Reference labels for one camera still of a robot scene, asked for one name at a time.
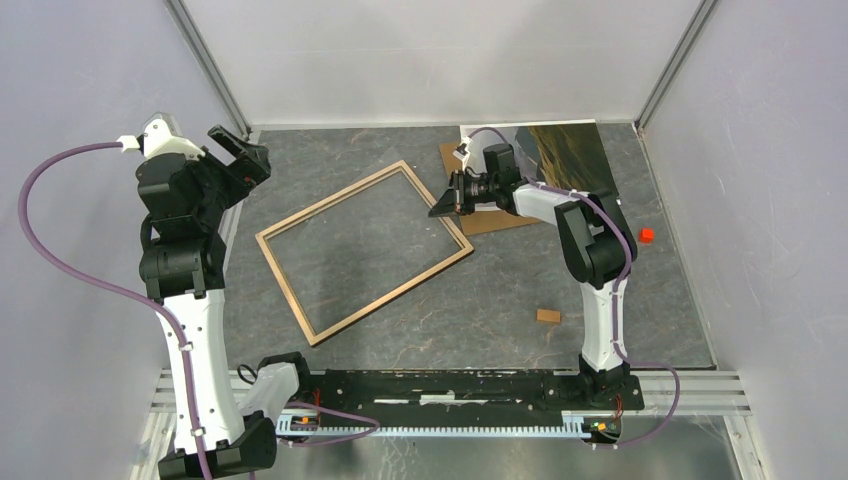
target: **black wire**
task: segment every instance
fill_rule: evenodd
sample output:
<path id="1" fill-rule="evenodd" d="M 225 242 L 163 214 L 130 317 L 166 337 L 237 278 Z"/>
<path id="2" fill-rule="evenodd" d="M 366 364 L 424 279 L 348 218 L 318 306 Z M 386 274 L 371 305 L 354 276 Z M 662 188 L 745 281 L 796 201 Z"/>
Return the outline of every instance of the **black wire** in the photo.
<path id="1" fill-rule="evenodd" d="M 253 375 L 253 380 L 248 380 L 247 378 L 245 378 L 244 374 L 241 373 L 242 368 L 246 369 L 248 372 L 250 372 L 251 375 Z M 250 368 L 250 365 L 245 365 L 243 363 L 236 367 L 236 373 L 238 374 L 241 381 L 247 383 L 248 385 L 253 385 L 254 383 L 256 383 L 256 379 L 259 378 L 259 376 L 256 375 L 256 370 Z"/>

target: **wooden frame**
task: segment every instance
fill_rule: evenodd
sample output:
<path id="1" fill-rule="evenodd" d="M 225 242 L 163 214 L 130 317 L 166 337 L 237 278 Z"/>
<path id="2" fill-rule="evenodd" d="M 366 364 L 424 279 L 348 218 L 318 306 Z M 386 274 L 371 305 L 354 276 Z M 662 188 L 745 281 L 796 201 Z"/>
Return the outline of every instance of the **wooden frame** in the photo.
<path id="1" fill-rule="evenodd" d="M 268 265 L 271 267 L 271 271 L 274 272 L 274 277 L 277 279 L 277 283 L 280 284 L 280 289 L 283 291 L 283 295 L 285 295 L 286 300 L 289 302 L 292 312 L 294 312 L 294 315 L 297 318 L 297 323 L 300 324 L 300 328 L 303 330 L 303 334 L 306 336 L 306 340 L 309 341 L 309 345 L 314 347 L 315 345 L 323 342 L 331 336 L 339 333 L 340 331 L 353 325 L 362 318 L 370 315 L 378 308 L 386 305 L 387 303 L 398 298 L 404 293 L 412 290 L 421 283 L 424 283 L 433 275 L 436 275 L 437 273 L 453 265 L 462 258 L 465 258 L 469 254 L 471 254 L 471 252 L 474 251 L 474 247 L 471 246 L 471 243 L 468 241 L 468 238 L 466 238 L 465 235 L 462 234 L 462 231 L 460 231 L 459 228 L 451 220 L 448 220 L 446 218 L 439 218 L 439 220 L 442 222 L 442 225 L 444 225 L 448 233 L 451 234 L 453 239 L 459 245 L 460 250 L 458 252 L 442 260 L 433 267 L 430 267 L 429 269 L 421 272 L 420 274 L 416 275 L 407 282 L 399 285 L 389 293 L 383 295 L 377 300 L 374 300 L 373 302 L 352 313 L 351 315 L 347 316 L 346 318 L 329 327 L 328 329 L 324 330 L 323 332 L 315 333 L 315 330 L 312 328 L 312 324 L 306 317 L 306 312 L 303 310 L 303 307 L 300 305 L 300 302 L 297 299 L 297 295 L 295 295 L 291 284 L 286 278 L 285 273 L 283 273 L 283 269 L 280 265 L 280 262 L 277 260 L 277 257 L 271 250 L 269 240 L 274 236 L 279 235 L 280 233 L 285 232 L 289 228 L 292 228 L 293 226 L 299 224 L 300 222 L 303 222 L 304 220 L 313 217 L 323 212 L 324 210 L 327 210 L 333 205 L 343 202 L 344 200 L 352 197 L 353 195 L 356 195 L 357 193 L 367 188 L 373 187 L 381 181 L 399 173 L 405 176 L 407 180 L 409 180 L 409 183 L 412 184 L 418 194 L 421 195 L 421 198 L 424 200 L 424 203 L 426 203 L 427 206 L 432 207 L 436 204 L 436 199 L 433 198 L 433 195 L 431 195 L 427 188 L 424 186 L 424 184 L 421 183 L 421 180 L 419 180 L 418 177 L 415 176 L 415 173 L 412 171 L 411 168 L 409 168 L 409 165 L 407 165 L 406 162 L 401 160 L 397 163 L 389 165 L 388 167 L 380 170 L 379 172 L 373 175 L 370 175 L 354 183 L 353 185 L 341 190 L 335 195 L 329 196 L 324 200 L 321 200 L 320 202 L 312 205 L 311 207 L 302 210 L 279 223 L 271 225 L 270 227 L 256 234 L 256 241 L 259 242 L 259 248 L 265 255 L 265 259 L 268 261 Z"/>

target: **cable connector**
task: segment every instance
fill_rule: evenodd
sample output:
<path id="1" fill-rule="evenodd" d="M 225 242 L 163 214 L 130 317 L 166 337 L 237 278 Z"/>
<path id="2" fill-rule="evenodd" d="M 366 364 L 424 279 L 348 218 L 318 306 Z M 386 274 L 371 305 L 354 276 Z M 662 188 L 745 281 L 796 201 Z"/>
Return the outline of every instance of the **cable connector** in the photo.
<path id="1" fill-rule="evenodd" d="M 468 151 L 468 147 L 474 141 L 471 140 L 471 137 L 462 137 L 462 141 L 457 145 L 456 150 L 453 151 L 453 156 L 458 158 L 462 162 L 462 170 L 465 170 L 465 167 L 468 166 L 468 159 L 471 157 L 471 152 Z"/>
<path id="2" fill-rule="evenodd" d="M 139 145 L 138 139 L 132 135 L 121 135 L 116 141 L 123 145 L 123 147 L 121 147 L 121 153 L 128 150 L 141 150 L 141 145 Z"/>

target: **white wall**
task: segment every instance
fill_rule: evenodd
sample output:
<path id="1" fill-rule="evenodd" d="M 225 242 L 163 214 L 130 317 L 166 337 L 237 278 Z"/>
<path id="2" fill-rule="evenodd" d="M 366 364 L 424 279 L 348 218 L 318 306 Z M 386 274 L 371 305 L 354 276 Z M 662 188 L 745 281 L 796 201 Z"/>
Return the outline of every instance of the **white wall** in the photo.
<path id="1" fill-rule="evenodd" d="M 198 143 L 227 117 L 159 1 L 4 0 L 0 72 L 0 478 L 126 478 L 166 362 L 159 323 L 35 254 L 18 191 L 52 154 L 139 133 L 157 110 Z M 67 160 L 30 211 L 60 258 L 141 292 L 140 158 Z"/>
<path id="2" fill-rule="evenodd" d="M 775 478 L 844 478 L 848 3 L 725 1 L 647 127 Z"/>
<path id="3" fill-rule="evenodd" d="M 186 1 L 253 124 L 633 119 L 698 0 Z"/>

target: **gray tabletop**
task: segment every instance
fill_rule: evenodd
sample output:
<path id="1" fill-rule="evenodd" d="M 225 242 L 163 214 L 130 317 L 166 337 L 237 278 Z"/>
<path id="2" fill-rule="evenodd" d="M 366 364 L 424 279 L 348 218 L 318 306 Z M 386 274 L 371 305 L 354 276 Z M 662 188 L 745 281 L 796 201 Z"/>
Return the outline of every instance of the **gray tabletop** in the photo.
<path id="1" fill-rule="evenodd" d="M 599 127 L 631 229 L 656 232 L 652 244 L 640 245 L 627 286 L 628 353 L 678 367 L 710 366 L 638 140 L 629 125 Z M 260 252 L 256 233 L 398 159 L 414 167 L 438 197 L 447 186 L 438 145 L 457 141 L 458 135 L 456 127 L 262 133 L 273 174 L 245 201 L 227 272 L 224 328 L 231 366 L 299 350 L 313 369 L 576 367 L 582 300 L 552 226 L 470 236 L 471 256 L 315 348 L 306 342 Z M 427 230 L 433 220 L 419 213 L 426 207 L 408 185 L 395 183 L 375 187 L 275 239 L 274 251 L 298 295 L 308 299 L 302 303 L 316 330 L 455 248 L 437 229 Z M 562 323 L 537 323 L 538 308 L 559 310 Z"/>

